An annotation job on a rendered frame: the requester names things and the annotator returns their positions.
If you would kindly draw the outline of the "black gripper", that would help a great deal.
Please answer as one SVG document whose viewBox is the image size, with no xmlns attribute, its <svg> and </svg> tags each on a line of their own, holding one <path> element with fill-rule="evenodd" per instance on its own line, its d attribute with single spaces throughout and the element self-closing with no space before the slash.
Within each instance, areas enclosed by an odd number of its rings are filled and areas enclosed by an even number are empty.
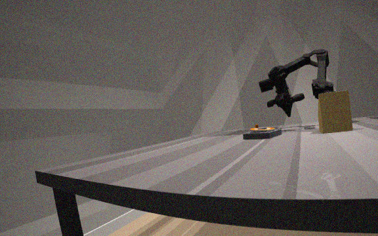
<svg viewBox="0 0 378 236">
<path fill-rule="evenodd" d="M 286 85 L 286 86 L 277 88 L 276 92 L 277 91 L 283 92 L 283 90 L 285 90 L 289 94 L 288 88 L 289 87 L 287 87 L 287 85 Z M 289 101 L 286 101 L 286 103 L 284 105 L 279 105 L 278 107 L 282 108 L 284 110 L 284 112 L 287 114 L 287 116 L 290 117 L 290 115 L 291 115 L 291 108 L 292 108 L 293 103 L 301 101 L 303 99 L 305 99 L 305 96 L 304 96 L 303 93 L 296 94 L 296 95 L 294 95 L 292 97 L 291 97 L 291 95 L 289 95 Z M 274 104 L 276 104 L 275 101 L 274 101 L 274 99 L 270 100 L 269 102 L 267 102 L 268 108 L 272 107 Z"/>
</svg>

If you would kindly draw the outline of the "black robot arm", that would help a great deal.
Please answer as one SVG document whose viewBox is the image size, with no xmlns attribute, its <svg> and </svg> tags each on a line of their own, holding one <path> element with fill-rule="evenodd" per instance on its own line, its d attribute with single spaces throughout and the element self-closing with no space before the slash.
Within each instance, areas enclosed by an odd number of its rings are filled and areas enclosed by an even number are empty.
<svg viewBox="0 0 378 236">
<path fill-rule="evenodd" d="M 310 57 L 313 54 L 316 54 L 318 63 L 310 60 Z M 326 67 L 329 65 L 329 58 L 328 51 L 324 49 L 314 50 L 311 53 L 303 54 L 300 58 L 287 65 L 272 68 L 268 74 L 269 79 L 259 81 L 261 92 L 263 93 L 272 90 L 274 86 L 276 89 L 286 86 L 287 83 L 285 78 L 289 73 L 309 64 L 318 67 L 317 79 L 312 80 L 313 96 L 318 99 L 318 94 L 335 92 L 333 91 L 333 83 L 326 81 Z M 277 106 L 284 105 L 286 101 L 289 101 L 289 94 L 287 91 L 283 90 L 283 92 L 277 92 L 278 95 L 274 99 Z"/>
</svg>

